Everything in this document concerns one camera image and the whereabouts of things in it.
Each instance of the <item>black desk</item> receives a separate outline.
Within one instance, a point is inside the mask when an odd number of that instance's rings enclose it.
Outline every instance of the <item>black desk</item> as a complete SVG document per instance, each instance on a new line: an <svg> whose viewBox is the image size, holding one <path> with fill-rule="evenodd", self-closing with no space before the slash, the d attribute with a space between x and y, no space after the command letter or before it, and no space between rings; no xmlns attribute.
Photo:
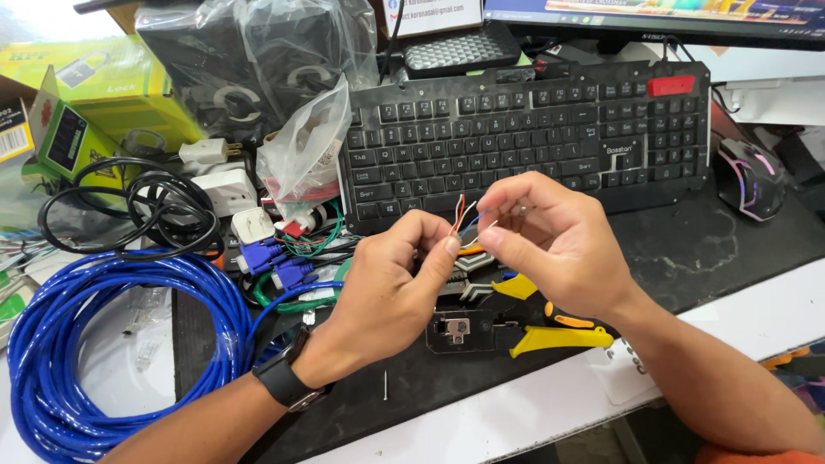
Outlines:
<svg viewBox="0 0 825 464"><path fill-rule="evenodd" d="M789 194L780 214L760 225L727 208L716 197L713 179L680 203L613 215L610 224L634 279L673 313L825 257L825 225L796 196ZM173 309L178 398L200 377L215 340L206 311L191 300L179 296ZM278 325L288 327L298 318L281 316ZM301 461L581 351L556 348L517 359L507 353L434 355L422 336L398 356L338 382L308 411L284 417L244 461ZM383 401L385 369L389 401Z"/></svg>

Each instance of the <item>black gaming mouse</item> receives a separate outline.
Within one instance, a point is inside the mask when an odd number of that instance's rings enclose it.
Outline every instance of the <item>black gaming mouse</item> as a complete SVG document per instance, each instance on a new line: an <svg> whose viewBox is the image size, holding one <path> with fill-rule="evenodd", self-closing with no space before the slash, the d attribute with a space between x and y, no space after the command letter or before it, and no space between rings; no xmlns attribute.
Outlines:
<svg viewBox="0 0 825 464"><path fill-rule="evenodd" d="M755 145L722 140L714 157L719 198L755 220L769 220L782 207L785 170L772 154Z"/></svg>

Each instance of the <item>keyboard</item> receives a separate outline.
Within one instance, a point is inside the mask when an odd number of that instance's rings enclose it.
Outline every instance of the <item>keyboard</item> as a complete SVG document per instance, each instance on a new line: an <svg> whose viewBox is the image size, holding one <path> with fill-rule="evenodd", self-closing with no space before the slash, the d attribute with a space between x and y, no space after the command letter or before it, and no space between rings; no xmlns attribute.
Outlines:
<svg viewBox="0 0 825 464"><path fill-rule="evenodd" d="M702 63L546 66L566 77L497 83L488 69L352 92L338 164L347 228L383 232L412 209L452 221L460 194L469 204L527 171L594 196L607 213L671 205L701 188Z"/></svg>

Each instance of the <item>monitor screen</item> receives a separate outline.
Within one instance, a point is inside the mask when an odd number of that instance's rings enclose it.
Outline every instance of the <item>monitor screen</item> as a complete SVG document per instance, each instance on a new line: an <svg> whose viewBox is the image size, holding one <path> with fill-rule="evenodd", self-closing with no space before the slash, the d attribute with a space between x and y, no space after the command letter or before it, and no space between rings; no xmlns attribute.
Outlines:
<svg viewBox="0 0 825 464"><path fill-rule="evenodd" d="M484 17L572 28L582 38L624 30L636 33L628 40L673 34L710 45L825 46L825 0L487 0Z"/></svg>

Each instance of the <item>coiled blue cable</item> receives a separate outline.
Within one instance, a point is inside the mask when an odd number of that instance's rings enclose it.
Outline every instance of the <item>coiled blue cable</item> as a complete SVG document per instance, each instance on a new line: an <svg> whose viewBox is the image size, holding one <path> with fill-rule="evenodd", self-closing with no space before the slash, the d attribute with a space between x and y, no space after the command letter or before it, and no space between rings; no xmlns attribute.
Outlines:
<svg viewBox="0 0 825 464"><path fill-rule="evenodd" d="M176 404L149 414L110 418L92 403L75 377L78 340L98 311L140 284L169 286L202 301L218 335L215 353L195 386ZM316 282L288 291L253 322L234 282L199 255L149 263L127 263L114 252L81 258L44 283L9 335L7 358L17 431L47 462L96 461L140 429L248 372L255 329L276 305L315 288L340 286L343 282Z"/></svg>

